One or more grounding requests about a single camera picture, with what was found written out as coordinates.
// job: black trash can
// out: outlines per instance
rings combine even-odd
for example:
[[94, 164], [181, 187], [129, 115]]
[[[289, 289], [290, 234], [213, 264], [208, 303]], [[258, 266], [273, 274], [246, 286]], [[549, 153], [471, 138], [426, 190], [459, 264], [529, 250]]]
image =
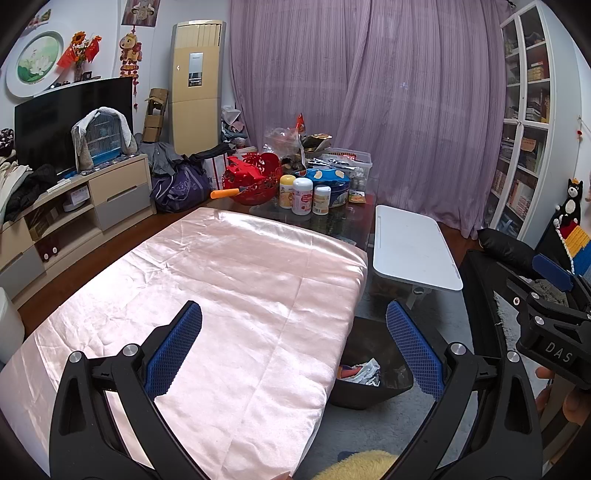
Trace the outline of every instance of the black trash can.
[[341, 365], [358, 365], [375, 358], [380, 366], [379, 387], [337, 379], [329, 402], [336, 407], [365, 410], [406, 392], [413, 374], [398, 351], [384, 322], [355, 317]]

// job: black pillow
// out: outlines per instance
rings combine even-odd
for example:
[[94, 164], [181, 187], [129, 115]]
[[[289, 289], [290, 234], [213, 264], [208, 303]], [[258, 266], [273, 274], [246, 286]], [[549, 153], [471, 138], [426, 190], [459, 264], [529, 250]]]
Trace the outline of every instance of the black pillow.
[[516, 273], [532, 280], [542, 277], [531, 266], [536, 253], [533, 248], [515, 238], [492, 228], [478, 231], [478, 240], [492, 258], [516, 269]]

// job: pink tablecloth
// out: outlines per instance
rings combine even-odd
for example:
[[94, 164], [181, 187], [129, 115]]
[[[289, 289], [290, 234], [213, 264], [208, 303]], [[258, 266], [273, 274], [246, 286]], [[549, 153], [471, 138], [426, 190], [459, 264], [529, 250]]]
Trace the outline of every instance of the pink tablecloth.
[[[366, 254], [240, 213], [199, 209], [100, 273], [0, 373], [0, 408], [48, 471], [51, 413], [69, 353], [114, 355], [187, 300], [203, 329], [156, 405], [212, 480], [293, 471], [322, 417], [363, 292]], [[133, 457], [149, 464], [116, 396]]]

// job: yellow cap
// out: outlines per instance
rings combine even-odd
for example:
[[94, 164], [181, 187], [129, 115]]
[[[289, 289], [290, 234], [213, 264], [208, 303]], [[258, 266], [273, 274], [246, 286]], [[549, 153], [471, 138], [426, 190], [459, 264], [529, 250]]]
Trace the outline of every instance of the yellow cap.
[[279, 183], [281, 185], [293, 185], [295, 179], [296, 178], [293, 175], [283, 175], [280, 178]]

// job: yellow fluffy slipper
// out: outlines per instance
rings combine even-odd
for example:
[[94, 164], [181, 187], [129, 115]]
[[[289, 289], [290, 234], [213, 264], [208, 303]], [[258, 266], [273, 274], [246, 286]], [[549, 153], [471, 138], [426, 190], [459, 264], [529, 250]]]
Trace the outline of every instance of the yellow fluffy slipper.
[[313, 480], [379, 480], [397, 458], [380, 450], [359, 452], [327, 468]]

